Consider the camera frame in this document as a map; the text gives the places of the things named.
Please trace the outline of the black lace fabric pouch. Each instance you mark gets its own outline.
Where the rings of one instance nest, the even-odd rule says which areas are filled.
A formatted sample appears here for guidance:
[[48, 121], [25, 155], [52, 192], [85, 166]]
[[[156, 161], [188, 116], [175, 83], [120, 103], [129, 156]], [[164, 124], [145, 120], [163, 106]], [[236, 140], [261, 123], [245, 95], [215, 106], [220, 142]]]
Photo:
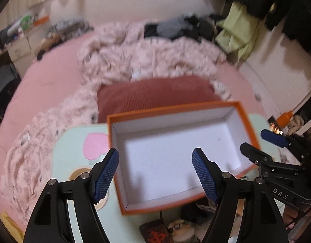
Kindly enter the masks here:
[[183, 206], [180, 211], [180, 218], [190, 223], [202, 225], [211, 220], [215, 212], [215, 202], [205, 197]]

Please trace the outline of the orange gradient cardboard box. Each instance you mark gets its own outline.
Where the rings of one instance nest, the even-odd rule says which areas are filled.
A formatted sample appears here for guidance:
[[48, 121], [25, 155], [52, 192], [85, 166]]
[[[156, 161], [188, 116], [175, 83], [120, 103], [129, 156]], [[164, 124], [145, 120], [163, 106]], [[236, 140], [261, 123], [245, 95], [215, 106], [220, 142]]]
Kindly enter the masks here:
[[258, 148], [255, 130], [237, 101], [215, 101], [139, 110], [107, 118], [109, 145], [119, 152], [114, 177], [123, 215], [174, 208], [204, 196], [192, 165], [201, 148], [236, 177], [253, 169], [240, 152]]

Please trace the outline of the pig figure keychain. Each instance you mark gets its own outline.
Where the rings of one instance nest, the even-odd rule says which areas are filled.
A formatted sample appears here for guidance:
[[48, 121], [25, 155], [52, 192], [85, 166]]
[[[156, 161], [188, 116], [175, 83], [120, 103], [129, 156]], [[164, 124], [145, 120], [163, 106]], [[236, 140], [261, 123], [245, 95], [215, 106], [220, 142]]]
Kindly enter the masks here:
[[175, 220], [168, 225], [168, 231], [174, 242], [196, 241], [195, 228], [184, 220]]

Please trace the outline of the orange water bottle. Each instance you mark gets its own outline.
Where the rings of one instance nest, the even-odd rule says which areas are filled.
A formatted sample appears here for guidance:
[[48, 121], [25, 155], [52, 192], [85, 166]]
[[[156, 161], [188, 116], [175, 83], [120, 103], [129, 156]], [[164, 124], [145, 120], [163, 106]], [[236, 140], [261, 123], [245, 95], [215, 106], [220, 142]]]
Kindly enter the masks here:
[[276, 119], [276, 123], [280, 128], [285, 128], [290, 123], [292, 117], [293, 117], [292, 111], [284, 112]]

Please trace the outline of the patterned clothes heap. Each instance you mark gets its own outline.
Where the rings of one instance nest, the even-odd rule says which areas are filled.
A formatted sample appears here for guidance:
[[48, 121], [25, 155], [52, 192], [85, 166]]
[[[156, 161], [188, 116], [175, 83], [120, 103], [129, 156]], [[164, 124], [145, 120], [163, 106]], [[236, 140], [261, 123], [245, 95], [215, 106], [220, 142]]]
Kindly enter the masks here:
[[62, 20], [51, 26], [46, 36], [41, 40], [40, 45], [36, 49], [36, 59], [40, 61], [43, 55], [62, 43], [82, 36], [83, 34], [93, 31], [91, 26], [83, 18]]

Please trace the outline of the smartphone with video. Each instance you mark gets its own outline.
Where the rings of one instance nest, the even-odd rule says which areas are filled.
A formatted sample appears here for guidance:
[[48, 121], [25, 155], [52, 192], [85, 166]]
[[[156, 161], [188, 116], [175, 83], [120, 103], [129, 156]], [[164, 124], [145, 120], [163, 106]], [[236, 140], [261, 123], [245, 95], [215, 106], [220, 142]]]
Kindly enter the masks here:
[[277, 124], [275, 118], [273, 116], [271, 116], [268, 120], [268, 123], [270, 125], [270, 130], [273, 132], [273, 133], [276, 133], [276, 134], [280, 134], [280, 135], [283, 135], [283, 131], [282, 129], [280, 128], [280, 126]]

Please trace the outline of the dark red pillow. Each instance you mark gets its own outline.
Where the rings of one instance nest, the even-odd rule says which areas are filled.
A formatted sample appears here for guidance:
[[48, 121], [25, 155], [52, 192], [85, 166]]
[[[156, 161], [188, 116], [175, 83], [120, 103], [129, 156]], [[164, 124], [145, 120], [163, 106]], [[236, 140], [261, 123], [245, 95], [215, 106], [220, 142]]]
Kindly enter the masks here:
[[197, 76], [103, 85], [97, 92], [98, 122], [123, 112], [220, 100], [212, 84]]

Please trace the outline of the light green hanging garment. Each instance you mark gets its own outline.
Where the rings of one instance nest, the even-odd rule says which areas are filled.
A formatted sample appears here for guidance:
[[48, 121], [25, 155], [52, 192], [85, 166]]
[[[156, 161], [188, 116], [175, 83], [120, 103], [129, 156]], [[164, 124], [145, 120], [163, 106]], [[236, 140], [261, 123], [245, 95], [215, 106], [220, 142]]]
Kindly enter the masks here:
[[233, 2], [226, 19], [217, 25], [222, 30], [215, 41], [226, 53], [236, 53], [237, 59], [245, 61], [250, 56], [263, 21], [247, 13], [245, 5]]

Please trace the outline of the red charm packet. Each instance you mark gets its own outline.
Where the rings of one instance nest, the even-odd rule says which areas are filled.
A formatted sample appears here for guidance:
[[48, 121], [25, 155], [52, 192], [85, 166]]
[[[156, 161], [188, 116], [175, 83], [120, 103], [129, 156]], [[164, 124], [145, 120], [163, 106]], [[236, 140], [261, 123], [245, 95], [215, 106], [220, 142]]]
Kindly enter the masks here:
[[140, 225], [139, 230], [146, 243], [174, 242], [162, 220], [144, 223]]

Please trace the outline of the pink floral duvet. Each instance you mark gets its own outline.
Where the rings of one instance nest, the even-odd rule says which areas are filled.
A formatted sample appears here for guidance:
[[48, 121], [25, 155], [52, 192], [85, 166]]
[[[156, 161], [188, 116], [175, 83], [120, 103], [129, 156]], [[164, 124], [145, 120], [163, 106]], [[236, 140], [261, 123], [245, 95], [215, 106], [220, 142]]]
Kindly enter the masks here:
[[188, 37], [144, 38], [141, 22], [101, 25], [78, 54], [82, 82], [56, 107], [37, 114], [8, 150], [1, 180], [2, 195], [22, 223], [29, 221], [44, 185], [50, 179], [52, 150], [67, 129], [97, 121], [101, 86], [150, 78], [195, 75], [208, 82], [221, 100], [230, 92], [219, 82], [217, 64], [225, 53], [212, 42]]

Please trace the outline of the white bedside drawer cabinet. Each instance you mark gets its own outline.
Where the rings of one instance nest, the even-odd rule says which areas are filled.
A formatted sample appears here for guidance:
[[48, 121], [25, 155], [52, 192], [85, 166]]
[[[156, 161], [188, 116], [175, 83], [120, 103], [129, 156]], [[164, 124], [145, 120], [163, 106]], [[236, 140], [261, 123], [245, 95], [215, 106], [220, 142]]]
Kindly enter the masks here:
[[38, 18], [31, 13], [23, 15], [13, 23], [6, 32], [7, 38], [12, 40], [0, 50], [0, 67], [12, 63], [19, 77], [24, 77], [50, 26], [49, 15]]

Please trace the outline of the dark clothes pile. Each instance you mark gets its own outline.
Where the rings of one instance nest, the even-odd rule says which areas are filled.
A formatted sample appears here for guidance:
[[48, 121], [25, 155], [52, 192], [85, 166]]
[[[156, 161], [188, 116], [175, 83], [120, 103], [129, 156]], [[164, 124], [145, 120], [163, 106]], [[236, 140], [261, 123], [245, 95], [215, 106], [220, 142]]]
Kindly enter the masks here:
[[213, 24], [198, 15], [181, 15], [166, 21], [145, 24], [144, 38], [162, 37], [174, 41], [181, 37], [197, 42], [214, 38]]

